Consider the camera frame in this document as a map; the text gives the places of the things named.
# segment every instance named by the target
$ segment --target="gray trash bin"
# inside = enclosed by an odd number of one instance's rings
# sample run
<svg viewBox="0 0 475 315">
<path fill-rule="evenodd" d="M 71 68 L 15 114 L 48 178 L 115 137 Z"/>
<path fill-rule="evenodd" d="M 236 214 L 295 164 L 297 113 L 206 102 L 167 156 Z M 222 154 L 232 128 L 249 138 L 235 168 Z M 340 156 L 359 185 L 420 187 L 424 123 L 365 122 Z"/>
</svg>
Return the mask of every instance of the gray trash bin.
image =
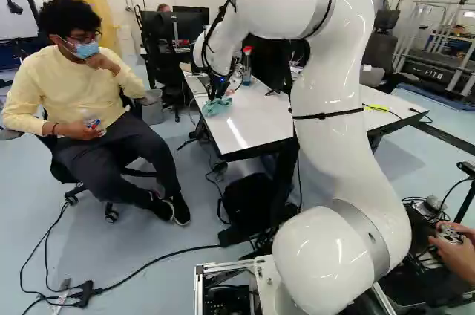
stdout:
<svg viewBox="0 0 475 315">
<path fill-rule="evenodd" d="M 158 102 L 153 105 L 142 106 L 143 120 L 149 125 L 161 124 L 165 120 L 165 114 L 162 109 L 162 90 L 150 90 L 149 94 L 158 98 Z"/>
</svg>

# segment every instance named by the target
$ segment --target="gray floor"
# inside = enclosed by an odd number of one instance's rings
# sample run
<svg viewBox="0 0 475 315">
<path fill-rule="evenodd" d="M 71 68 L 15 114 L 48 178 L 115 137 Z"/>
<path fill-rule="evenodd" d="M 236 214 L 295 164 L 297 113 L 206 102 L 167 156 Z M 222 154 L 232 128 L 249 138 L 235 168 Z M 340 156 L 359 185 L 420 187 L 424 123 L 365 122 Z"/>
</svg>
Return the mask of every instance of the gray floor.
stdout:
<svg viewBox="0 0 475 315">
<path fill-rule="evenodd" d="M 145 67 L 132 59 L 129 62 L 137 75 L 145 79 Z M 445 126 L 455 135 L 473 137 L 475 114 L 460 114 L 405 91 L 396 94 L 433 110 L 430 115 L 440 128 Z M 216 234 L 223 229 L 216 217 L 218 193 L 204 178 L 208 171 L 205 149 L 211 153 L 212 150 L 207 145 L 192 143 L 176 152 L 176 147 L 193 129 L 187 114 L 180 123 L 175 123 L 169 113 L 164 123 L 153 128 L 174 151 L 183 194 L 191 207 L 191 225 L 181 228 L 165 224 L 132 207 L 121 207 L 121 219 L 110 225 L 104 221 L 100 203 L 85 192 L 81 202 L 66 212 L 50 239 L 54 286 L 63 278 L 72 277 L 73 283 L 94 279 L 97 286 L 104 287 L 165 253 L 217 243 Z M 57 216 L 62 196 L 71 186 L 61 185 L 51 176 L 49 152 L 31 135 L 1 142 L 0 155 L 0 314 L 21 314 L 34 296 L 24 295 L 19 290 L 19 268 Z M 376 158 L 401 198 L 429 194 L 442 197 L 452 184 L 464 177 L 456 168 L 456 162 L 474 159 L 412 127 L 385 137 Z M 135 166 L 149 167 L 142 160 Z M 259 160 L 232 163 L 222 184 L 260 169 Z M 324 203 L 330 192 L 304 157 L 301 171 L 304 206 Z M 135 181 L 151 185 L 148 180 Z M 448 199 L 452 217 L 467 190 L 466 185 L 461 186 Z M 475 227 L 474 208 L 466 224 Z M 63 309 L 62 314 L 192 314 L 193 267 L 202 262 L 232 261 L 249 251 L 248 244 L 241 244 L 178 256 L 150 267 L 122 287 L 92 300 L 87 309 Z M 41 254 L 27 268 L 25 282 L 30 289 L 45 289 Z M 470 310 L 465 307 L 452 312 L 469 314 Z M 29 314 L 49 313 L 47 306 L 39 305 Z"/>
</svg>

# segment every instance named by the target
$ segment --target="man's hand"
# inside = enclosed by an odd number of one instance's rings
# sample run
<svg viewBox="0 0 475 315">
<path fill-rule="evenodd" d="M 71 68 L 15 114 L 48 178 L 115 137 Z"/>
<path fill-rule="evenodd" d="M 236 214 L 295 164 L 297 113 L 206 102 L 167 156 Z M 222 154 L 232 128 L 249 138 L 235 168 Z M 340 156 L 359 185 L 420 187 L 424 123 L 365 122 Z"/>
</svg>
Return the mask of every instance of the man's hand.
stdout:
<svg viewBox="0 0 475 315">
<path fill-rule="evenodd" d="M 59 124 L 56 126 L 55 132 L 65 137 L 79 140 L 91 140 L 100 137 L 100 129 L 88 128 L 81 120 L 74 123 Z"/>
<path fill-rule="evenodd" d="M 109 70 L 114 74 L 114 76 L 120 72 L 120 66 L 101 53 L 88 57 L 85 61 L 86 65 L 94 70 L 97 70 L 98 68 Z"/>
<path fill-rule="evenodd" d="M 470 239 L 464 237 L 463 244 L 452 244 L 430 236 L 429 243 L 437 246 L 438 254 L 447 268 L 466 282 L 475 285 L 475 248 Z"/>
<path fill-rule="evenodd" d="M 436 227 L 439 228 L 443 224 L 446 224 L 447 226 L 452 227 L 455 232 L 462 233 L 465 237 L 470 239 L 472 244 L 475 244 L 475 230 L 462 226 L 461 224 L 456 224 L 455 222 L 449 222 L 449 221 L 440 221 Z"/>
</svg>

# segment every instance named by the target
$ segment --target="eyeglasses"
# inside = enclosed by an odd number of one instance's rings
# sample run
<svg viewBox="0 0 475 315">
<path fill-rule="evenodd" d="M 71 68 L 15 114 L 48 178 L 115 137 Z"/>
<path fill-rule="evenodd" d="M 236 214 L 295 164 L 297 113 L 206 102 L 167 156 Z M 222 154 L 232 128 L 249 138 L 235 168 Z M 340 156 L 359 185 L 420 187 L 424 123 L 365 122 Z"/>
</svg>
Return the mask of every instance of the eyeglasses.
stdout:
<svg viewBox="0 0 475 315">
<path fill-rule="evenodd" d="M 89 33 L 85 33 L 79 36 L 67 36 L 67 38 L 78 43 L 88 43 L 88 42 L 92 42 L 93 40 L 96 40 L 96 41 L 100 40 L 101 36 L 102 36 L 102 33 L 100 31 L 95 31 L 93 36 L 91 36 Z"/>
</svg>

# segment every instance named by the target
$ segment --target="game controller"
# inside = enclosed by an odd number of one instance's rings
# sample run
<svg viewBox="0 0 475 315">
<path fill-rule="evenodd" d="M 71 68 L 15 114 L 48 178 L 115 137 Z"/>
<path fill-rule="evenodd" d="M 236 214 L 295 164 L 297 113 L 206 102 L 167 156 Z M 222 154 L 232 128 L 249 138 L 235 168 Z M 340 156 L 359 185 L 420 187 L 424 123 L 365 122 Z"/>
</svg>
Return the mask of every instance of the game controller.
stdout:
<svg viewBox="0 0 475 315">
<path fill-rule="evenodd" d="M 456 232 L 452 227 L 442 224 L 437 227 L 436 237 L 452 244 L 463 244 L 464 236 Z"/>
</svg>

